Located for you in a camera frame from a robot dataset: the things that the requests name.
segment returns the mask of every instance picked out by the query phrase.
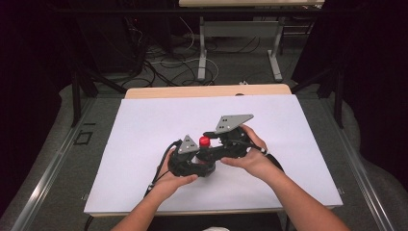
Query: desk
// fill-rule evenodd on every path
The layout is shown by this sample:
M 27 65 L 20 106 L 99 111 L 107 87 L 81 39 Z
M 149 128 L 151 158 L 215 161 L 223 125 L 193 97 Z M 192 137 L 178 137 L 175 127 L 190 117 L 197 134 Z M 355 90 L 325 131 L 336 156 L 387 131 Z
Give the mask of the desk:
M 264 138 L 300 187 L 325 206 L 343 205 L 297 98 L 286 85 L 214 86 L 129 90 L 85 213 L 94 217 L 129 213 L 142 199 L 169 144 L 185 135 L 197 140 L 215 129 L 220 116 L 248 113 L 254 118 L 246 124 Z M 217 163 L 212 175 L 179 189 L 157 215 L 277 210 L 282 205 L 265 183 L 240 168 Z
M 324 0 L 180 0 L 181 7 L 207 8 L 207 7 L 289 7 L 305 5 L 322 5 Z M 277 21 L 205 21 L 200 17 L 200 61 L 198 80 L 205 79 L 207 50 L 205 37 L 265 37 L 274 38 L 272 49 L 268 50 L 268 58 L 274 80 L 282 82 L 282 74 L 276 60 L 276 53 L 282 37 L 285 18 L 279 17 Z

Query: wooden table edge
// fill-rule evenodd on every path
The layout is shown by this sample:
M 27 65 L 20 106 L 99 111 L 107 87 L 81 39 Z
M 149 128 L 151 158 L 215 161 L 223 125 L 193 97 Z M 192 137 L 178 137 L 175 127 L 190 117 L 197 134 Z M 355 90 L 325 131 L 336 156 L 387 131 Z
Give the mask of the wooden table edge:
M 125 99 L 292 94 L 285 84 L 129 89 Z

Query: white board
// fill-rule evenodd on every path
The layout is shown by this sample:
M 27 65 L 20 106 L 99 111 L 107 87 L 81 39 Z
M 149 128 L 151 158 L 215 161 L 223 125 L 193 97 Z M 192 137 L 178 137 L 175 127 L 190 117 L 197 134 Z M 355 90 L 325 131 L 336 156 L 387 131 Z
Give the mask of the white board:
M 301 188 L 325 206 L 343 205 L 294 95 L 123 99 L 85 213 L 129 213 L 142 200 L 166 148 L 190 135 L 196 143 L 221 116 L 246 122 Z M 212 140 L 212 146 L 218 146 Z M 246 171 L 217 162 L 216 171 L 180 188 L 159 213 L 281 209 L 273 191 Z

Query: person's right hand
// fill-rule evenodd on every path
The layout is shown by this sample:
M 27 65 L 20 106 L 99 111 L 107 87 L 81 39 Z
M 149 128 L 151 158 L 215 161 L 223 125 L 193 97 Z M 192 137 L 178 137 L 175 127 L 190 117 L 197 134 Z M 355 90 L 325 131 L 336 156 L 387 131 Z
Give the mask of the person's right hand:
M 267 149 L 267 144 L 256 135 L 254 130 L 246 125 L 241 126 L 246 134 L 251 138 L 253 143 L 259 147 Z M 276 167 L 266 156 L 264 156 L 259 150 L 251 148 L 248 153 L 242 158 L 222 158 L 221 162 L 232 167 L 241 167 L 245 169 L 249 174 L 266 180 L 267 167 Z

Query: person's left hand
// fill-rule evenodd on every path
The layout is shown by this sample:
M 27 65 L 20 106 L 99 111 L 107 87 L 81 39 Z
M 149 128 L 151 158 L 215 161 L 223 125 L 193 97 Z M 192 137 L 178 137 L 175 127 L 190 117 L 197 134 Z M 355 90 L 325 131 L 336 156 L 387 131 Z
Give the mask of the person's left hand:
M 162 169 L 160 169 L 160 173 L 158 175 L 158 177 L 161 176 L 162 177 L 156 182 L 152 191 L 149 193 L 156 194 L 157 196 L 160 197 L 162 201 L 165 201 L 166 199 L 171 197 L 179 187 L 187 185 L 198 178 L 197 175 L 178 177 L 173 175 L 171 171 L 168 171 L 167 163 L 173 151 L 174 149 L 171 149 L 166 154 L 166 158 L 165 161 L 163 162 Z

